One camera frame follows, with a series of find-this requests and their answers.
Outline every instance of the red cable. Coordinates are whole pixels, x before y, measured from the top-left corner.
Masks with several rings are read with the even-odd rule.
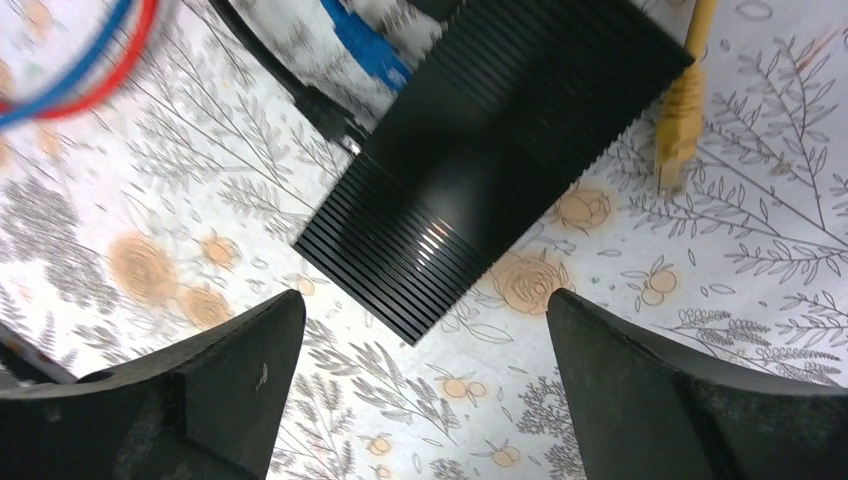
[[[71,103],[45,110],[36,115],[37,118],[64,118],[90,110],[106,100],[110,95],[112,95],[112,93],[114,93],[115,90],[118,89],[118,87],[121,86],[121,83],[127,79],[141,58],[142,53],[144,53],[144,48],[147,45],[147,40],[150,37],[150,32],[153,30],[153,23],[156,19],[156,10],[159,7],[159,0],[143,1],[144,3],[141,6],[141,16],[139,18],[136,31],[130,39],[130,44],[129,47],[127,47],[126,54],[121,61],[115,65],[115,69],[112,70],[112,73],[110,73],[94,90],[83,94]],[[0,113],[5,113],[12,107],[13,106],[8,103],[0,102]]]

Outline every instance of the yellow cable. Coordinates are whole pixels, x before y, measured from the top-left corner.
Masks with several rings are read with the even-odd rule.
[[[659,193],[674,196],[686,185],[683,166],[695,156],[698,137],[703,130],[704,84],[701,61],[707,47],[718,0],[696,0],[686,50],[696,59],[677,79],[663,98],[662,115],[657,124],[657,157],[654,173],[658,177]]]

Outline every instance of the black connector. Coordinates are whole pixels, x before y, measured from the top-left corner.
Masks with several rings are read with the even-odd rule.
[[[327,141],[356,155],[368,136],[353,114],[312,85],[297,92],[294,106]]]

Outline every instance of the black cable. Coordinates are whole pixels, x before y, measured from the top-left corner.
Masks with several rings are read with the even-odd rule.
[[[318,133],[354,155],[358,154],[359,146],[365,143],[368,134],[356,121],[356,117],[321,90],[304,84],[294,72],[283,65],[253,33],[229,0],[209,0],[209,3],[233,36],[283,88],[292,94],[295,108],[309,120]]]

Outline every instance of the patterned fabric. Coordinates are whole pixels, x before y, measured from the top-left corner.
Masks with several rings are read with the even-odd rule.
[[[683,38],[692,0],[639,1]],[[0,96],[43,88],[109,3],[0,1]],[[438,38],[405,4],[349,3],[411,59]],[[363,121],[389,107],[320,2],[240,4]],[[2,338],[45,368],[79,377],[296,288],[310,320],[281,479],[582,478],[544,319],[559,287],[724,360],[848,385],[845,2],[719,2],[686,195],[654,196],[649,112],[414,349],[288,247],[350,159],[206,2],[167,5],[109,104],[0,132]]]

